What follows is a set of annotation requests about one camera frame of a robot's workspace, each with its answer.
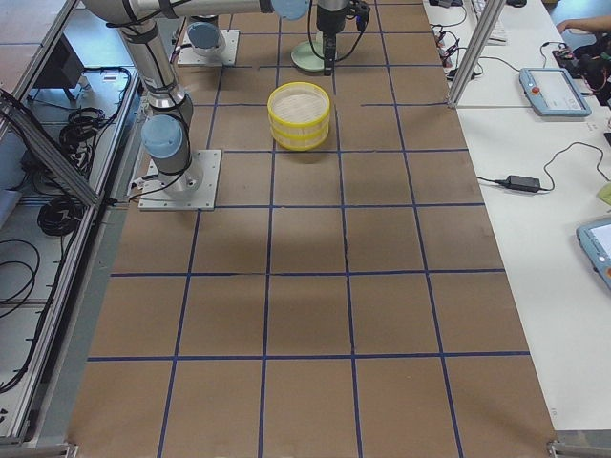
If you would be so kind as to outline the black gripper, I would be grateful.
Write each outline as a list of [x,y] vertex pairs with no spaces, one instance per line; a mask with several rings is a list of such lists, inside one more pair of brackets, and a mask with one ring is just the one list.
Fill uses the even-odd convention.
[[370,6],[360,0],[320,0],[317,2],[316,25],[323,38],[324,76],[332,76],[336,58],[336,35],[347,20],[354,19],[358,32],[364,32],[369,24]]

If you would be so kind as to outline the person forearm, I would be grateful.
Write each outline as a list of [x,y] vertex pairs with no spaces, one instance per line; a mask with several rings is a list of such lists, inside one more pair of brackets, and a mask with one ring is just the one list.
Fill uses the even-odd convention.
[[609,33],[610,28],[609,15],[566,19],[557,24],[559,33],[563,33],[566,30],[577,30],[592,34]]

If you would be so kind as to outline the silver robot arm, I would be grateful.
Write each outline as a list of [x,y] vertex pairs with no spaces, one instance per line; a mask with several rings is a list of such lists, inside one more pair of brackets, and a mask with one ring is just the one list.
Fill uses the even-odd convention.
[[190,123],[193,104],[165,53],[156,18],[232,13],[276,13],[303,17],[307,1],[86,1],[109,28],[117,29],[141,76],[152,114],[142,128],[142,143],[158,169],[157,192],[177,194],[196,188],[201,169],[193,164]]
[[[333,74],[335,65],[349,58],[364,35],[369,24],[369,4],[365,1],[273,1],[274,11],[286,20],[297,20],[303,16],[316,16],[316,36],[311,36],[311,21],[306,21],[307,40],[297,45],[291,52],[291,60],[299,69],[307,72]],[[341,33],[348,20],[353,20],[358,31],[349,51],[340,56],[337,50],[337,35]],[[187,27],[190,48],[196,55],[206,59],[219,59],[228,49],[231,30],[223,31],[218,27],[216,15],[194,18]]]

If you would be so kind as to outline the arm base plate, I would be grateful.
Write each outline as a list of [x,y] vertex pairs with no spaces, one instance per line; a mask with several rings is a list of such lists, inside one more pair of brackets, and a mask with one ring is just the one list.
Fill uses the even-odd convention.
[[144,182],[137,207],[141,211],[213,211],[220,169],[221,150],[193,152],[190,167],[178,180],[161,174],[151,159],[148,173],[157,177]]
[[221,45],[212,49],[199,49],[192,46],[188,33],[179,46],[177,65],[180,67],[233,67],[236,63],[239,30],[221,30]]

